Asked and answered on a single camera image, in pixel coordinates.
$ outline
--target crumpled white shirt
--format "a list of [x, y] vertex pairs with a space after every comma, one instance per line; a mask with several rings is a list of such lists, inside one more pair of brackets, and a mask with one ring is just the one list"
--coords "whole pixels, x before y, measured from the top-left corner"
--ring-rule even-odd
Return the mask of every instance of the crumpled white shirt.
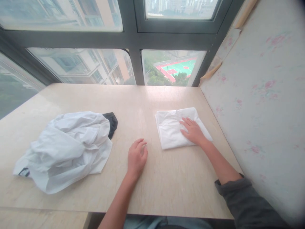
[[13, 174], [32, 178], [47, 194], [57, 193], [102, 171], [112, 148], [109, 130], [109, 121], [102, 114], [58, 115], [16, 162]]
[[180, 131], [180, 129], [184, 129], [187, 132], [187, 129], [179, 122], [183, 121], [182, 117], [188, 117], [191, 120], [196, 121], [204, 136], [209, 141], [213, 141], [211, 135], [200, 120], [196, 108], [185, 108], [172, 111], [157, 111], [155, 117], [162, 149], [195, 145], [186, 137], [184, 137]]

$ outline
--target glass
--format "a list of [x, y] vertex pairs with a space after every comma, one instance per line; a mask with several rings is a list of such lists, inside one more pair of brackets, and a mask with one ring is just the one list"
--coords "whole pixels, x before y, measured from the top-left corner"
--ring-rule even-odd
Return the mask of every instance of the glass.
[[42, 83], [0, 53], [0, 119], [43, 88]]
[[145, 0], [146, 19], [210, 20], [219, 0]]
[[28, 48], [63, 83], [136, 85], [121, 49]]
[[122, 32], [117, 0], [0, 0], [9, 30]]
[[192, 86], [206, 51], [142, 50], [145, 85]]

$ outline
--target table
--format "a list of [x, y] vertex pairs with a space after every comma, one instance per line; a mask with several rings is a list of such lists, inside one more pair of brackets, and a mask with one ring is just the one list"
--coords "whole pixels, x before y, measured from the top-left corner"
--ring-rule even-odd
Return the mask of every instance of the table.
[[[231, 165], [241, 172], [218, 122], [198, 87], [52, 84], [0, 120], [0, 207], [106, 212], [127, 171], [132, 142], [144, 138], [148, 160], [129, 205], [130, 214], [232, 219], [217, 193], [216, 174], [198, 146], [162, 150], [157, 110], [195, 107]], [[58, 114], [114, 112], [118, 128], [101, 174], [88, 175], [53, 195], [24, 177], [14, 177], [15, 162]]]
[[87, 212], [0, 209], [1, 229], [83, 229], [88, 227], [89, 219]]

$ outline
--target person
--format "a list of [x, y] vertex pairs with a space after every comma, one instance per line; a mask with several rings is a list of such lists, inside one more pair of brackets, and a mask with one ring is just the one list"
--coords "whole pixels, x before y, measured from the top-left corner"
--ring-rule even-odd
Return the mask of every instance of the person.
[[[216, 188], [224, 197], [236, 228], [289, 228], [272, 206], [254, 190], [251, 182], [239, 174], [213, 143], [205, 138], [198, 124], [189, 118], [182, 119], [180, 123], [187, 129], [181, 130], [182, 134], [202, 148], [216, 172]], [[199, 218], [141, 215], [128, 215], [126, 218], [132, 192], [147, 160], [146, 146], [141, 153], [144, 145], [146, 142], [143, 138], [131, 145], [127, 173], [99, 229], [212, 228], [204, 219]]]

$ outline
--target gray sleeve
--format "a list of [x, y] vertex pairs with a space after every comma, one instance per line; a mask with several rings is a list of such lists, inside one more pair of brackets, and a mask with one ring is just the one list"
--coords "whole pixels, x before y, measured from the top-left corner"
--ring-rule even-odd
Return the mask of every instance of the gray sleeve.
[[237, 229], [289, 228], [273, 207], [255, 191], [248, 179], [229, 181], [224, 185], [217, 180], [215, 186], [224, 197]]

